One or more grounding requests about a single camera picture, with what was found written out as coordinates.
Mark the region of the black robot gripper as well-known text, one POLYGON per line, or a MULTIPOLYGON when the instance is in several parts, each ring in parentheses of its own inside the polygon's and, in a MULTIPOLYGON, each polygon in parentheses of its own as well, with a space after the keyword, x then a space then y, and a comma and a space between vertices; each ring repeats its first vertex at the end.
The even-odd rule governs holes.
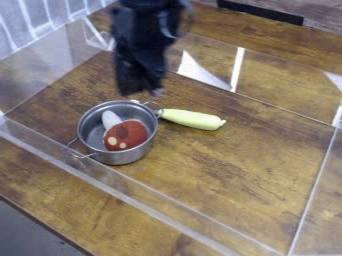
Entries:
POLYGON ((143 90, 138 64, 145 66, 143 84, 150 95, 165 94, 165 52, 186 34, 179 31, 183 13, 193 16, 190 0, 119 0, 119 6, 113 8, 111 33, 119 54, 115 73, 122 96, 143 90))

